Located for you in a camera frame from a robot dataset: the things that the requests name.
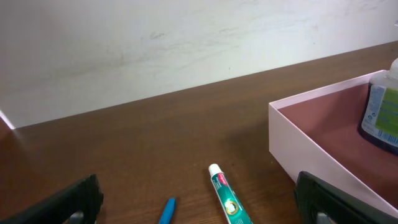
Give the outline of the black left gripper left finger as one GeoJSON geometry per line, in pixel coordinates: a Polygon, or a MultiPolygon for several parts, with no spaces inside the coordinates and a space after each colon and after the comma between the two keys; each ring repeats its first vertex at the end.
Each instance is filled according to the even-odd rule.
{"type": "Polygon", "coordinates": [[[96,223],[103,201],[97,175],[91,174],[1,223],[96,223]]]}

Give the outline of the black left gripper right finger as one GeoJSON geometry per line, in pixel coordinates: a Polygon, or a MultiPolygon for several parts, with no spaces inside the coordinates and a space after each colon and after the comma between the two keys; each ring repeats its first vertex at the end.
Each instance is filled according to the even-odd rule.
{"type": "Polygon", "coordinates": [[[301,171],[294,190],[303,223],[397,224],[397,218],[301,171]]]}

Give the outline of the clear soap pump bottle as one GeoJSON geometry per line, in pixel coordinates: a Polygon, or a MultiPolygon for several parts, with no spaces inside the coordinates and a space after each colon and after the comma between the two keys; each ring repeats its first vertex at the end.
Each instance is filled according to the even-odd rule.
{"type": "Polygon", "coordinates": [[[358,133],[373,145],[397,154],[397,61],[372,75],[358,133]]]}

